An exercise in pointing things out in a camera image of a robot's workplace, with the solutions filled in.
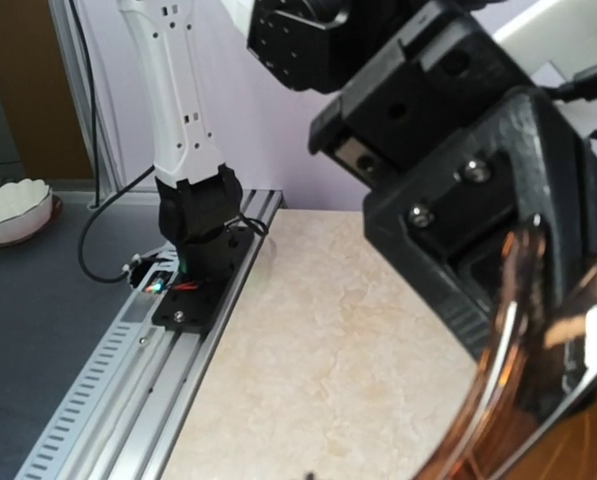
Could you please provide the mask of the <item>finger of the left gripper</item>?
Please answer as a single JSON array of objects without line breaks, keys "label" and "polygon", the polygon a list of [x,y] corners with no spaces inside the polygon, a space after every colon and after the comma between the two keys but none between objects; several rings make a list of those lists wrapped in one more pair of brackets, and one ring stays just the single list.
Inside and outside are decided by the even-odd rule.
[{"label": "finger of the left gripper", "polygon": [[520,87],[373,190],[363,213],[370,244],[478,359],[508,233],[542,219],[547,309],[597,258],[597,156],[546,94]]}]

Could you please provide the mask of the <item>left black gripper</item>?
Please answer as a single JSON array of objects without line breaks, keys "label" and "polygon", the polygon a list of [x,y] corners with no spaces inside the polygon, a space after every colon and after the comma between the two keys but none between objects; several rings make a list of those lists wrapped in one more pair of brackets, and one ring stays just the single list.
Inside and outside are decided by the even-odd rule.
[{"label": "left black gripper", "polygon": [[530,82],[470,13],[429,1],[312,121],[308,149],[374,188]]}]

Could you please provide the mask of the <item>brown sunglasses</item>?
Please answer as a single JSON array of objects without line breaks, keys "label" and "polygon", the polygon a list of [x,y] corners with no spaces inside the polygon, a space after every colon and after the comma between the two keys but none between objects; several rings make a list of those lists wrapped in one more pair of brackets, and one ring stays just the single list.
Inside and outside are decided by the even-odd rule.
[{"label": "brown sunglasses", "polygon": [[421,479],[597,479],[597,260],[546,305],[549,230],[508,234],[491,339]]}]

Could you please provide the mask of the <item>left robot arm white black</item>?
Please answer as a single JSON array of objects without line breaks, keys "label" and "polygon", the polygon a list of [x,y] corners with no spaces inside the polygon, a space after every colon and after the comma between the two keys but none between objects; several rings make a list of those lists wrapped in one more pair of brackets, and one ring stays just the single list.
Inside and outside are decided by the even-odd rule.
[{"label": "left robot arm white black", "polygon": [[[547,224],[550,303],[597,258],[597,157],[564,105],[597,100],[597,65],[554,89],[474,19],[478,1],[253,1],[230,13],[286,88],[332,96],[308,147],[370,190],[370,244],[451,329],[478,333],[498,288],[503,232]],[[155,134],[149,174],[180,288],[217,293],[267,229],[203,120],[191,2],[124,1]]]}]

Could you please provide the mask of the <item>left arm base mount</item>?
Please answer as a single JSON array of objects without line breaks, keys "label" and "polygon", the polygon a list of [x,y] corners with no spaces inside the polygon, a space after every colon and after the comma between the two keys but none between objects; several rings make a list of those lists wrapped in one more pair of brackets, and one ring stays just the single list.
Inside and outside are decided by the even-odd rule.
[{"label": "left arm base mount", "polygon": [[152,324],[168,331],[209,333],[253,240],[252,230],[232,226],[206,243],[178,248],[178,275],[152,314]]}]

